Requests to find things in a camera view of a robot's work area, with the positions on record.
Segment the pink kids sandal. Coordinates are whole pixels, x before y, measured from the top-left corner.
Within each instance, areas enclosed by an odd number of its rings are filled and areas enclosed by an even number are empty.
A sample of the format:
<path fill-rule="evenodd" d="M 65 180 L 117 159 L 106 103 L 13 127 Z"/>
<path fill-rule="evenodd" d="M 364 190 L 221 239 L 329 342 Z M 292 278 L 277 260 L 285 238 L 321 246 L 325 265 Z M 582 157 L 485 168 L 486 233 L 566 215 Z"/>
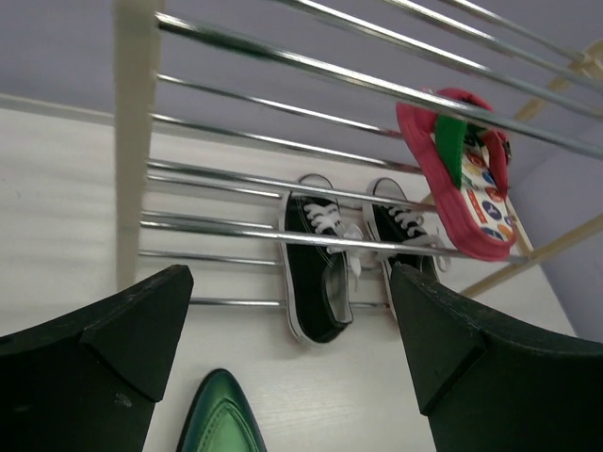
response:
<path fill-rule="evenodd" d="M 405 103 L 396 104 L 396 116 L 454 247 L 474 259 L 505 260 L 517 239 L 506 205 L 506 134 Z"/>

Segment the black sneaker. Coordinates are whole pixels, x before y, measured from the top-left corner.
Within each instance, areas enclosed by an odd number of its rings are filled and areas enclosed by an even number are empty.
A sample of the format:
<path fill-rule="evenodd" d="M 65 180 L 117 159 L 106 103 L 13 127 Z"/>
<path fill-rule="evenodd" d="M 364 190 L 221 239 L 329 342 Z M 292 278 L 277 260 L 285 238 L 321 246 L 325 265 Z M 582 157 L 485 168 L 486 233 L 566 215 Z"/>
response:
<path fill-rule="evenodd" d="M 395 180 L 387 177 L 373 180 L 367 187 L 367 193 L 374 197 L 407 200 L 401 186 Z M 429 234 L 423 228 L 423 215 L 413 211 L 410 207 L 385 206 L 365 202 L 362 212 L 368 235 L 372 241 L 424 248 L 443 248 L 445 246 L 439 234 Z M 394 251 L 393 253 L 380 251 L 376 260 L 381 263 L 387 306 L 394 318 L 397 317 L 391 294 L 391 274 L 395 264 L 412 266 L 436 281 L 439 281 L 438 273 L 447 272 L 451 266 L 451 260 L 447 256 L 433 257 L 411 254 L 406 251 Z"/>
<path fill-rule="evenodd" d="M 364 238 L 362 230 L 341 217 L 338 200 L 329 195 L 290 191 L 278 221 L 281 232 L 319 237 Z M 289 327 L 307 345 L 332 342 L 353 321 L 349 275 L 362 272 L 360 250 L 336 246 L 280 244 L 285 271 Z"/>

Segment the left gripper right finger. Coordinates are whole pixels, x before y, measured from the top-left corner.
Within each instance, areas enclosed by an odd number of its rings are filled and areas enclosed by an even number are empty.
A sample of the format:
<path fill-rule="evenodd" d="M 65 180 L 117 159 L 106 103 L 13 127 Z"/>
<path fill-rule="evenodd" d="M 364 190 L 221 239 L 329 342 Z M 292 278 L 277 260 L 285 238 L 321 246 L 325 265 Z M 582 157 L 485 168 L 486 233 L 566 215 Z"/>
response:
<path fill-rule="evenodd" d="M 439 451 L 599 451 L 602 346 L 468 299 L 397 264 L 391 295 Z"/>

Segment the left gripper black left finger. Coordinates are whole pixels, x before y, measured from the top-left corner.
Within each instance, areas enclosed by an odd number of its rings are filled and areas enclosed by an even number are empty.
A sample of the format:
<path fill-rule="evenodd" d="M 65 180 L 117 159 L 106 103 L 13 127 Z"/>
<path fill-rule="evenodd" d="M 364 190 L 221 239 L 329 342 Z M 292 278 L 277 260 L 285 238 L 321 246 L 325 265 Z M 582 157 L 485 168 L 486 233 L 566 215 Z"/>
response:
<path fill-rule="evenodd" d="M 169 266 L 1 339 L 4 451 L 140 451 L 165 394 L 194 280 Z"/>

